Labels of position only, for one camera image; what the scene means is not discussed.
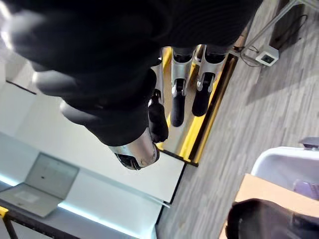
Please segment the right robot hand black cloth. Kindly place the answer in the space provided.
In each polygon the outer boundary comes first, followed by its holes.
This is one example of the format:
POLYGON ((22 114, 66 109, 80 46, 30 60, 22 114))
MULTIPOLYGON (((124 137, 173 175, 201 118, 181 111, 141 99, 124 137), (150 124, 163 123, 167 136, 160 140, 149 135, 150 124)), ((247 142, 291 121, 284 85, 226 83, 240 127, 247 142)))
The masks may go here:
POLYGON ((45 95, 86 127, 120 163, 140 170, 167 139, 155 92, 160 51, 200 44, 216 62, 236 42, 259 0, 3 0, 1 37, 28 60, 45 95))

